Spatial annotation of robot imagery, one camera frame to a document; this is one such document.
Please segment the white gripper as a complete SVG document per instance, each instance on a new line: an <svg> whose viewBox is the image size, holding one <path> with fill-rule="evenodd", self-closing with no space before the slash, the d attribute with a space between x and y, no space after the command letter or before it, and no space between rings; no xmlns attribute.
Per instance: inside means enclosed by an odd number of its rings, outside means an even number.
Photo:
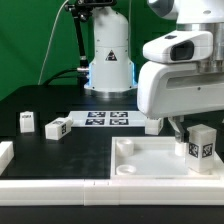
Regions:
<svg viewBox="0 0 224 224"><path fill-rule="evenodd" d="M224 109L224 72L199 70L212 53L208 31L173 31L143 46L138 109L152 119L169 117L178 143L184 141L180 115Z"/></svg>

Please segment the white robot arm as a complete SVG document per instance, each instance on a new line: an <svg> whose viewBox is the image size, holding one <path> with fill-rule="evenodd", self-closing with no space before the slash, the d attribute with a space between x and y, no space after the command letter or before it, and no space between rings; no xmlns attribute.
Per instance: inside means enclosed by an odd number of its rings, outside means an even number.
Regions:
<svg viewBox="0 0 224 224"><path fill-rule="evenodd" d="M174 0L177 29L143 46L137 106L151 119L224 109L224 0Z"/></svg>

